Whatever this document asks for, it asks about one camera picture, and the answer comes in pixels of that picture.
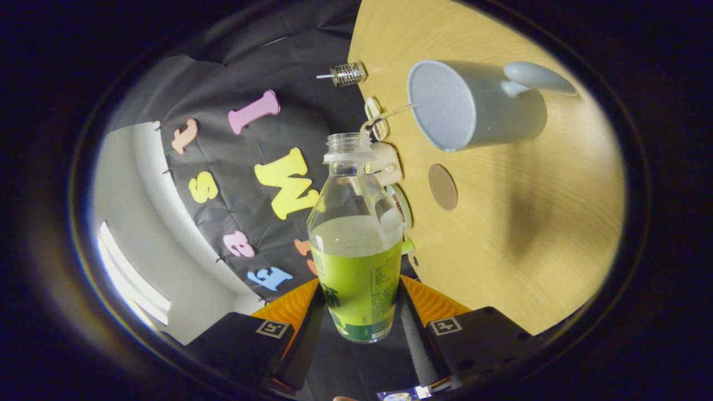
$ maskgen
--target bottle neck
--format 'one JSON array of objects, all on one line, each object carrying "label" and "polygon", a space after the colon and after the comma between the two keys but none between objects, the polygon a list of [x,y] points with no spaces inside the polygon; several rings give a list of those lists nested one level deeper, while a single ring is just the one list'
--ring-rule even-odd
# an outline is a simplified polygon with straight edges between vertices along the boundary
[{"label": "bottle neck", "polygon": [[335,133],[327,137],[327,147],[324,162],[329,164],[332,174],[355,175],[359,166],[363,173],[364,164],[376,160],[368,133]]},{"label": "bottle neck", "polygon": [[366,173],[364,163],[330,163],[329,174],[331,176],[356,176]]}]

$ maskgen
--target black fabric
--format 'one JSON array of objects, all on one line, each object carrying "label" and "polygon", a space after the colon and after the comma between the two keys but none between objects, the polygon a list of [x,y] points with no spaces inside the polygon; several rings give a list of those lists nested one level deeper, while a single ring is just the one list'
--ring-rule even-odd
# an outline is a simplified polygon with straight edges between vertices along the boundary
[{"label": "black fabric", "polygon": [[[352,0],[273,1],[227,16],[159,60],[127,92],[111,121],[111,129],[161,121],[166,159],[188,213],[235,274],[268,301],[314,278],[294,246],[295,240],[308,239],[311,208],[280,220],[271,206],[280,188],[260,184],[255,166],[298,148],[308,168],[303,177],[312,180],[309,189],[322,189],[327,135],[358,130],[365,117],[356,86],[335,88],[315,76],[346,62],[358,9]],[[276,93],[280,112],[236,136],[228,112],[266,90]],[[198,122],[198,136],[180,155],[171,141],[189,118]],[[212,175],[219,194],[197,203],[188,183],[202,171]],[[225,247],[223,236],[236,230],[255,249],[253,258],[234,256]],[[293,279],[278,291],[247,279],[248,272],[271,267]]]},{"label": "black fabric", "polygon": [[378,401],[378,392],[417,386],[414,365],[401,322],[401,305],[396,305],[394,324],[383,340],[374,344],[346,341],[324,309],[319,344],[307,373],[315,400],[343,395],[359,401]]}]

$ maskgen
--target plastic bottle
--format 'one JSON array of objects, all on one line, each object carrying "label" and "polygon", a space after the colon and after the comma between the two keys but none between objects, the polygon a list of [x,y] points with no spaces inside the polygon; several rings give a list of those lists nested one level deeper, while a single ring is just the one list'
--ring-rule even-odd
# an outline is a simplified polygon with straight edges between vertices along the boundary
[{"label": "plastic bottle", "polygon": [[402,219],[367,164],[365,133],[328,137],[329,177],[307,219],[317,275],[334,324],[353,342],[391,329],[401,265]]}]

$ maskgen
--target mug handle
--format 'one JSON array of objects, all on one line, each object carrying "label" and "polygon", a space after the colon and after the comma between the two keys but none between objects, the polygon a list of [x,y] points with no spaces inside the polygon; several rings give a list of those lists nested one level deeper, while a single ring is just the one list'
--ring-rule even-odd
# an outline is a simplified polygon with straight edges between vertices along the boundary
[{"label": "mug handle", "polygon": [[575,96],[577,90],[560,74],[533,63],[514,61],[503,68],[510,81],[503,81],[501,87],[511,98],[530,89],[546,89]]}]

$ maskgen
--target wooden table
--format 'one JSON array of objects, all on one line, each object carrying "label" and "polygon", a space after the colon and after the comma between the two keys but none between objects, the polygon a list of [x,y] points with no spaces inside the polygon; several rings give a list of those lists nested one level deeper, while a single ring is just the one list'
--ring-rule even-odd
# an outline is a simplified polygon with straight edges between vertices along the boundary
[{"label": "wooden table", "polygon": [[[389,119],[385,142],[404,168],[421,280],[464,305],[492,305],[532,334],[579,308],[606,276],[622,230],[625,178],[610,124],[592,96],[545,50],[499,22],[448,0],[363,0],[349,61],[363,61],[364,98],[385,110],[408,103],[406,77],[421,59],[504,66],[530,61],[572,82],[575,98],[543,92],[545,130],[523,143],[445,153],[412,114]],[[446,211],[429,167],[458,189]]]}]

